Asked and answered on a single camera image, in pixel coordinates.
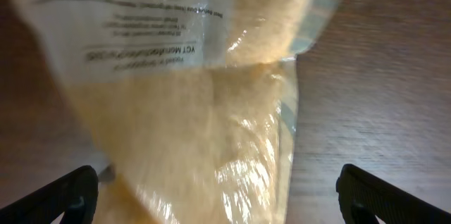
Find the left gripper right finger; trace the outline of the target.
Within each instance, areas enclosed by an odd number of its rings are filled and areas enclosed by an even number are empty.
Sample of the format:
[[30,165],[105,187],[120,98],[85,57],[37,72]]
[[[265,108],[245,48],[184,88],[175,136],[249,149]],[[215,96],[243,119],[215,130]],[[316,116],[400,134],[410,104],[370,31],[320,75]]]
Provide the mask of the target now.
[[450,223],[450,213],[350,163],[335,188],[346,223]]

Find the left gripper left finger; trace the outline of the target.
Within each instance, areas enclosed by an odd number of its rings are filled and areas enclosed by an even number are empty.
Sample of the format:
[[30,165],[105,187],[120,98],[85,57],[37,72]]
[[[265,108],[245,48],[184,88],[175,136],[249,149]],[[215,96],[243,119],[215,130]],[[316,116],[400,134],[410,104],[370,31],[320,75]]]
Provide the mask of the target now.
[[2,224],[91,224],[99,194],[98,176],[81,166],[1,209]]

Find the beige powder bag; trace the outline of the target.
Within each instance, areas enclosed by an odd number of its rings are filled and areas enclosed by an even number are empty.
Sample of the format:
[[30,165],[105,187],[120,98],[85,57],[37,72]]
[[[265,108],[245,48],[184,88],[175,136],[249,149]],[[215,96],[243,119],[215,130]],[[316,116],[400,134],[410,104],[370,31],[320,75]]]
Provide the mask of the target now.
[[341,0],[12,0],[113,166],[96,223],[283,223],[296,57]]

